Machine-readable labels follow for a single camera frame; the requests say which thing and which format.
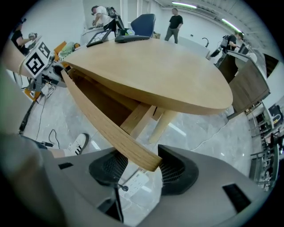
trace person's leg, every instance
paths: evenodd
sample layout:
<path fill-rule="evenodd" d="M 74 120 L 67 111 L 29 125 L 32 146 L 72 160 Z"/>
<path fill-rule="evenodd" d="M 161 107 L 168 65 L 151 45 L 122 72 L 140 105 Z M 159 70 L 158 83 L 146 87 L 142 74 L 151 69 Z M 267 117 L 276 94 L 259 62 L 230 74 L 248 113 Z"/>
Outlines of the person's leg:
<path fill-rule="evenodd" d="M 174 34 L 174 43 L 178 43 L 178 29 L 174 29 L 173 30 L 173 34 Z"/>
<path fill-rule="evenodd" d="M 219 66 L 221 65 L 221 62 L 224 60 L 225 56 L 226 56 L 226 53 L 224 53 L 224 52 L 222 51 L 222 56 L 219 58 L 219 60 L 218 60 L 217 63 L 215 64 L 216 67 L 219 67 Z"/>
<path fill-rule="evenodd" d="M 168 31 L 165 37 L 165 41 L 168 41 L 170 39 L 170 37 L 173 35 L 173 31 L 172 29 L 170 29 L 170 27 L 168 27 Z"/>
<path fill-rule="evenodd" d="M 63 149 L 54 149 L 51 147 L 47 148 L 49 151 L 51 151 L 54 158 L 63 158 L 65 157 L 65 153 Z"/>
<path fill-rule="evenodd" d="M 114 35 L 116 36 L 116 21 L 113 19 L 111 22 L 109 22 L 107 25 L 103 26 L 104 30 L 110 29 L 114 32 Z"/>
<path fill-rule="evenodd" d="M 62 158 L 62 157 L 67 157 L 67 156 L 79 155 L 82 153 L 82 151 L 84 150 L 84 148 L 86 147 L 89 141 L 89 135 L 85 133 L 81 133 L 77 136 L 77 138 L 72 144 L 69 144 L 69 147 L 67 149 L 55 149 L 51 147 L 46 147 L 42 145 L 41 143 L 39 143 L 38 141 L 35 141 L 28 137 L 25 137 L 25 136 L 22 136 L 22 137 L 35 142 L 38 148 L 40 149 L 48 149 L 49 151 L 51 151 L 54 158 Z"/>

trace marble floor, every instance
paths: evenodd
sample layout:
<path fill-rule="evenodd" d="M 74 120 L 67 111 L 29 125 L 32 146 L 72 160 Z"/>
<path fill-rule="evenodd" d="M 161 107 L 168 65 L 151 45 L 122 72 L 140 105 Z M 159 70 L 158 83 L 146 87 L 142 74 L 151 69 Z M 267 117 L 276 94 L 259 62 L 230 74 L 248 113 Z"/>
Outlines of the marble floor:
<path fill-rule="evenodd" d="M 48 135 L 54 129 L 57 132 L 57 139 L 62 149 L 67 148 L 78 134 L 87 133 L 90 135 L 90 141 L 83 153 L 111 147 L 110 143 L 104 139 L 77 107 L 67 88 L 57 87 L 54 93 L 46 99 L 44 109 L 43 104 L 44 98 L 34 106 L 24 131 L 25 136 L 35 140 L 39 130 L 36 140 L 48 142 Z M 249 122 L 244 114 L 240 114 L 228 121 L 226 117 L 232 112 L 233 108 L 230 107 L 219 115 L 199 116 L 179 113 L 156 144 L 148 143 L 148 137 L 157 124 L 155 120 L 151 119 L 137 138 L 137 141 L 154 153 L 158 152 L 158 144 L 194 150 L 194 152 L 224 160 L 245 176 L 248 176 L 250 155 L 253 153 L 253 139 L 249 131 Z M 55 143 L 54 148 L 58 148 L 54 132 L 51 134 L 50 139 Z M 130 163 L 122 176 L 121 183 L 125 182 L 137 168 L 137 165 Z M 151 199 L 149 204 L 141 204 L 149 196 L 142 195 L 139 197 L 138 195 L 141 195 L 139 193 L 134 195 L 131 200 L 121 199 L 126 224 L 135 226 L 159 201 L 161 189 L 159 174 L 151 176 L 151 180 L 146 184 L 146 187 L 151 188 L 156 194 L 153 197 L 155 199 Z"/>

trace ceiling light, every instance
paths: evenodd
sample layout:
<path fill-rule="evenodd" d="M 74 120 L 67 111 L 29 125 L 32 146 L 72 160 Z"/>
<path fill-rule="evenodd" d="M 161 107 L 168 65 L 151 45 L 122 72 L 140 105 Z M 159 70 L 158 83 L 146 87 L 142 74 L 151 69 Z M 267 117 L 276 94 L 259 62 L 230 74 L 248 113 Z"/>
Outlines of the ceiling light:
<path fill-rule="evenodd" d="M 222 19 L 223 22 L 225 22 L 227 25 L 231 26 L 233 29 L 235 29 L 238 32 L 241 32 L 240 29 L 238 29 L 236 26 L 232 25 L 229 21 Z"/>
<path fill-rule="evenodd" d="M 172 4 L 174 4 L 174 5 L 180 5 L 180 6 L 186 6 L 186 7 L 190 7 L 190 8 L 194 8 L 194 9 L 197 8 L 197 7 L 194 6 L 194 5 L 189 5 L 189 4 L 180 3 L 180 2 L 172 2 Z"/>

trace blue chair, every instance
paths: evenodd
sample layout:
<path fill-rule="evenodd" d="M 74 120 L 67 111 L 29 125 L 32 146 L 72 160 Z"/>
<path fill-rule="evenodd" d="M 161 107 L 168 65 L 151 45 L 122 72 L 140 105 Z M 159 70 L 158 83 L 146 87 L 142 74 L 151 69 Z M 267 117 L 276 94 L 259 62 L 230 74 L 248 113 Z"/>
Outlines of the blue chair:
<path fill-rule="evenodd" d="M 152 37 L 154 32 L 155 14 L 142 14 L 131 22 L 131 27 L 136 35 Z"/>

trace dark pants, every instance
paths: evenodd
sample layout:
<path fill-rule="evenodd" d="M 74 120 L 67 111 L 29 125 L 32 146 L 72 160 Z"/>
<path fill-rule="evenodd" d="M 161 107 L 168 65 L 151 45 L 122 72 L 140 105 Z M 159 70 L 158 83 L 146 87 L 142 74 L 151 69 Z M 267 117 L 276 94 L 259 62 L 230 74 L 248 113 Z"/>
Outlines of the dark pants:
<path fill-rule="evenodd" d="M 226 57 L 226 53 L 222 51 L 222 56 L 219 58 L 219 60 L 218 60 L 217 63 L 215 64 L 215 66 L 216 66 L 216 67 L 219 67 L 225 57 Z"/>
<path fill-rule="evenodd" d="M 103 26 L 103 29 L 104 30 L 110 29 L 110 30 L 114 31 L 114 35 L 116 36 L 116 22 L 115 22 L 115 19 L 113 19 L 107 25 Z"/>
<path fill-rule="evenodd" d="M 170 28 L 170 27 L 168 28 L 165 41 L 168 41 L 172 35 L 174 35 L 174 43 L 178 43 L 178 29 L 177 28 Z"/>
<path fill-rule="evenodd" d="M 40 142 L 38 142 L 38 141 L 35 141 L 35 140 L 31 139 L 31 138 L 28 138 L 28 137 L 25 137 L 25 136 L 22 136 L 22 135 L 21 135 L 21 137 L 26 138 L 27 140 L 31 140 L 31 141 L 35 142 L 36 145 L 37 145 L 37 147 L 38 147 L 39 149 L 47 149 L 46 146 L 42 145 L 42 144 L 41 144 Z"/>

